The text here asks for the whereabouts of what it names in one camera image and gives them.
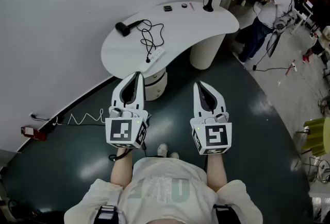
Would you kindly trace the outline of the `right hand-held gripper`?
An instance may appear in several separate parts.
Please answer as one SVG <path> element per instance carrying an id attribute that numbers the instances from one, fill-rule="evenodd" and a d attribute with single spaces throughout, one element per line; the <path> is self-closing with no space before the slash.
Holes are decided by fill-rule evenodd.
<path id="1" fill-rule="evenodd" d="M 192 137 L 200 155 L 222 154 L 232 146 L 232 123 L 228 121 L 224 97 L 211 85 L 198 81 L 193 86 Z"/>

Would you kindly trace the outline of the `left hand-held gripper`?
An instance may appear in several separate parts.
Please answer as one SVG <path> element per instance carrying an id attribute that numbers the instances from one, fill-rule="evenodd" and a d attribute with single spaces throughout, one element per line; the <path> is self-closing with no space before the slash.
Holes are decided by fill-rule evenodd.
<path id="1" fill-rule="evenodd" d="M 114 88 L 105 119 L 106 142 L 116 148 L 145 148 L 149 114 L 144 108 L 145 87 L 141 72 L 134 72 Z"/>

